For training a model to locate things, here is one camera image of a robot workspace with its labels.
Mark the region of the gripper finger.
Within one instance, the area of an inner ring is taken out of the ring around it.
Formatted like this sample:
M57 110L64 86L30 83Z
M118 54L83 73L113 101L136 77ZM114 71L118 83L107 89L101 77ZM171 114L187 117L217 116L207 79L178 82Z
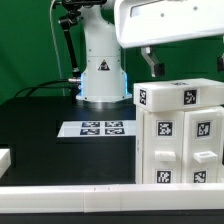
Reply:
M224 54L217 58L217 71L224 72Z
M155 49L152 46L142 47L141 54L150 66L153 77L162 77L165 75L165 64L159 62L155 55Z

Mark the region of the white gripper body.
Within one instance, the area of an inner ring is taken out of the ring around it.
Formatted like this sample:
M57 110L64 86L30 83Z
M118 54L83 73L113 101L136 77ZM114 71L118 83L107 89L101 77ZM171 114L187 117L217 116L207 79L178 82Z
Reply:
M224 0L116 0L116 35L123 48L224 34Z

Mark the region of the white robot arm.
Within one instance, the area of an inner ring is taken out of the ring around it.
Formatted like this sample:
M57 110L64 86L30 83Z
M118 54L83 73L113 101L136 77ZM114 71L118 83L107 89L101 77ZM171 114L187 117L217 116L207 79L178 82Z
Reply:
M77 99L96 107L132 98L121 49L139 47L159 77L156 45L224 34L224 0L87 0L80 12L87 65Z

